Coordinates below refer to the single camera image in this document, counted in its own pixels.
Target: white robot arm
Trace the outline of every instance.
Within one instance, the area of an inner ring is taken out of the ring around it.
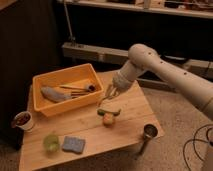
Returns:
[[[129,50],[129,60],[113,77],[115,94],[127,91],[145,70],[155,73],[188,99],[197,109],[213,120],[213,84],[201,77],[163,61],[157,52],[143,44],[135,44]],[[203,171],[213,168],[213,134],[210,141]]]

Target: yellow object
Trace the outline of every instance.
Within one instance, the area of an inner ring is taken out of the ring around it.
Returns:
[[[75,87],[93,84],[95,91],[60,103],[53,103],[43,97],[41,93],[43,86],[49,86],[61,93],[70,93],[69,89],[60,88],[63,84]],[[96,103],[101,99],[102,93],[103,85],[91,64],[78,65],[33,77],[34,109],[48,117]]]
[[[113,125],[115,123],[115,116],[112,113],[105,113],[103,116],[103,124],[105,126]]]

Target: table top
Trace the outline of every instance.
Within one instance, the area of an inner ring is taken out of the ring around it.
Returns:
[[[114,72],[98,73],[105,89]],[[122,109],[112,127],[105,127],[102,124],[102,117],[97,115],[97,104],[47,118],[42,113],[34,111],[32,90],[30,90],[27,110],[32,113],[36,124],[31,132],[24,133],[19,170],[41,169],[140,143],[143,127],[146,124],[157,127],[158,137],[164,134],[137,82],[126,93],[104,101],[102,106],[112,110]],[[59,136],[61,145],[65,136],[85,139],[83,153],[75,154],[59,150],[53,155],[47,155],[43,148],[43,139],[50,133]]]

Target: cable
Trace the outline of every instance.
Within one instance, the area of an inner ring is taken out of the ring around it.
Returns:
[[[203,142],[203,143],[208,143],[208,141],[205,141],[205,140],[202,140],[202,139],[189,139],[189,140],[187,140],[186,142],[185,142],[185,144],[184,144],[184,146],[183,146],[183,159],[184,159],[184,162],[185,162],[185,164],[186,164],[186,166],[187,166],[187,168],[191,171],[191,168],[189,167],[189,164],[188,164],[188,162],[187,162],[187,159],[186,159],[186,155],[185,155],[185,149],[186,149],[186,145],[188,144],[188,143],[190,143],[190,142],[195,142],[195,141],[199,141],[199,142]]]
[[[193,137],[193,138],[196,139],[196,136],[197,136],[198,132],[199,132],[201,129],[206,128],[206,127],[209,127],[209,126],[212,126],[212,127],[213,127],[213,124],[206,124],[206,125],[204,125],[204,126],[198,128],[198,129],[196,130],[196,132],[194,133],[194,137]],[[204,159],[199,155],[198,151],[196,150],[195,141],[193,141],[193,148],[194,148],[194,152],[195,152],[196,156],[197,156],[201,161],[204,161]]]
[[[210,138],[209,138],[209,132],[210,132],[211,130],[213,130],[213,128],[209,128],[209,129],[206,131],[206,139],[207,139],[208,142],[210,142],[210,143],[211,143],[211,140],[210,140]]]
[[[206,140],[196,138],[198,132],[199,132],[201,129],[206,128],[206,127],[209,127],[209,126],[212,126],[212,127],[211,127],[211,128],[208,128],[208,130],[206,131]],[[188,164],[188,162],[187,162],[186,155],[185,155],[185,148],[186,148],[187,144],[190,143],[190,142],[193,142],[193,149],[194,149],[194,152],[195,152],[196,156],[197,156],[201,161],[204,161],[204,159],[199,155],[199,153],[198,153],[198,151],[197,151],[197,149],[196,149],[195,142],[196,142],[196,141],[199,141],[199,142],[203,142],[203,143],[209,143],[209,142],[210,142],[210,141],[209,141],[209,132],[210,132],[211,130],[213,130],[213,124],[206,124],[206,125],[204,125],[204,126],[198,128],[198,129],[195,131],[194,136],[193,136],[193,139],[189,139],[189,140],[187,140],[187,141],[185,142],[185,144],[184,144],[184,146],[183,146],[183,158],[184,158],[184,162],[185,162],[185,164],[186,164],[188,170],[191,171],[191,168],[189,167],[189,164]]]

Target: sponge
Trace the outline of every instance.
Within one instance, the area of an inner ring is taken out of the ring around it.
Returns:
[[[62,150],[81,154],[84,150],[85,143],[86,141],[84,139],[66,136],[62,145]]]

